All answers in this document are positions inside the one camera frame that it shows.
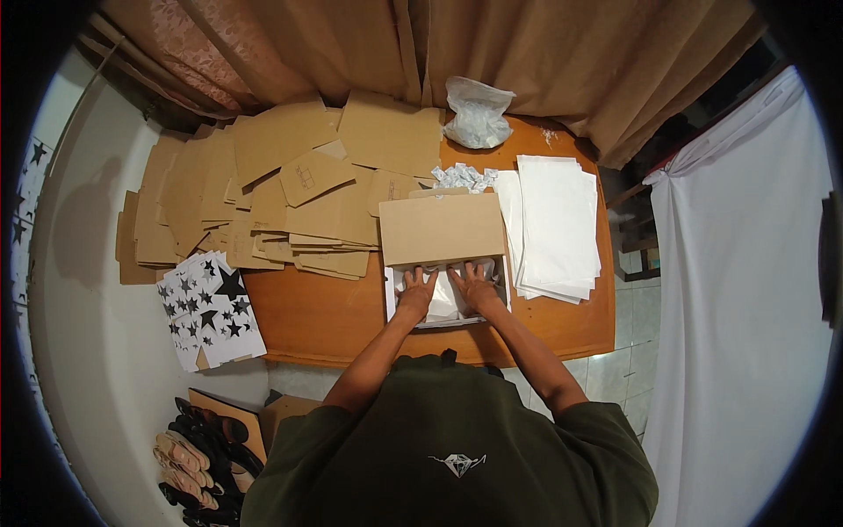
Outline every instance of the dark green t-shirt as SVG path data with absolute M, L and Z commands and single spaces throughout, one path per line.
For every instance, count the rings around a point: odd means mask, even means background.
M 618 405 L 553 423 L 514 384 L 428 355 L 398 358 L 359 416 L 322 406 L 281 421 L 241 525 L 635 527 L 657 500 Z

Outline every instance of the person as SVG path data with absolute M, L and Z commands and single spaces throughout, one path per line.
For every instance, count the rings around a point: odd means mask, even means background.
M 502 377 L 451 364 L 452 353 L 395 360 L 438 277 L 424 282 L 417 267 L 405 274 L 395 316 L 322 406 L 281 421 L 246 493 L 243 527 L 649 524 L 658 488 L 620 406 L 589 402 L 482 266 L 464 265 L 464 279 L 453 268 L 448 275 L 500 334 L 553 422 L 525 408 Z

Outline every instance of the open box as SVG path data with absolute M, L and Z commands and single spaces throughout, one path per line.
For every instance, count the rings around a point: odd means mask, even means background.
M 380 203 L 386 319 L 391 320 L 395 314 L 398 304 L 395 287 L 403 282 L 404 271 L 416 266 L 452 264 L 486 257 L 495 261 L 493 282 L 497 294 L 507 309 L 512 310 L 509 267 L 497 194 L 436 195 L 435 191 L 425 191 L 418 196 Z M 440 272 L 439 280 L 443 279 L 449 280 L 445 273 Z M 416 328 L 452 327 L 483 320 L 477 315 L 457 320 L 420 322 Z

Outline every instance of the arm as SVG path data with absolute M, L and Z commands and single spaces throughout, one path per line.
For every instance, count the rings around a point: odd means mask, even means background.
M 484 279 L 483 266 L 477 266 L 475 270 L 470 262 L 466 262 L 465 279 L 460 278 L 454 269 L 448 269 L 448 275 L 465 302 L 486 317 L 507 343 L 527 382 L 554 417 L 571 405 L 588 401 L 562 361 L 507 310 L 494 286 Z
M 341 406 L 355 413 L 372 402 L 404 339 L 427 315 L 438 274 L 438 271 L 431 274 L 425 283 L 421 267 L 416 268 L 415 279 L 409 271 L 404 273 L 406 289 L 392 320 L 340 375 L 322 402 L 323 406 Z

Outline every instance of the star-print box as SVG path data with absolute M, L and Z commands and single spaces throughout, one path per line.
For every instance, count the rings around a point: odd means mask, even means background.
M 193 255 L 157 285 L 185 370 L 266 354 L 240 270 L 228 266 L 225 253 Z

